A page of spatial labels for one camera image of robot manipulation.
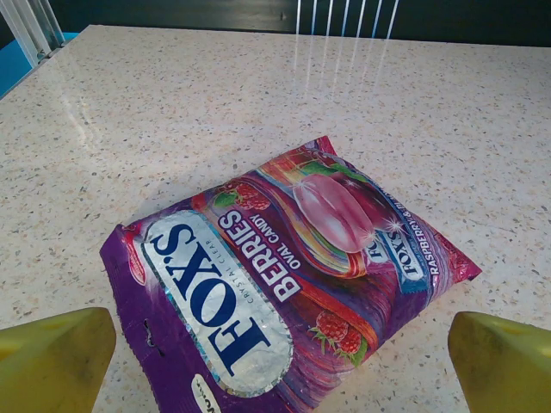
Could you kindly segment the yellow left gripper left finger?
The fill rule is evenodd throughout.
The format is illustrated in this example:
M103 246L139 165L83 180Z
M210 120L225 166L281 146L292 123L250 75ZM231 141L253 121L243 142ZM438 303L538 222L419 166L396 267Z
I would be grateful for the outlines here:
M115 351L106 308L1 330L2 412L91 412Z

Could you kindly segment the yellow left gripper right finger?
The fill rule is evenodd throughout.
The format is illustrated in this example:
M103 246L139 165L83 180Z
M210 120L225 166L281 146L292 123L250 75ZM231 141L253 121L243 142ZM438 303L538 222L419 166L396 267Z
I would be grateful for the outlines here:
M449 356L471 412L550 411L550 331L462 311Z

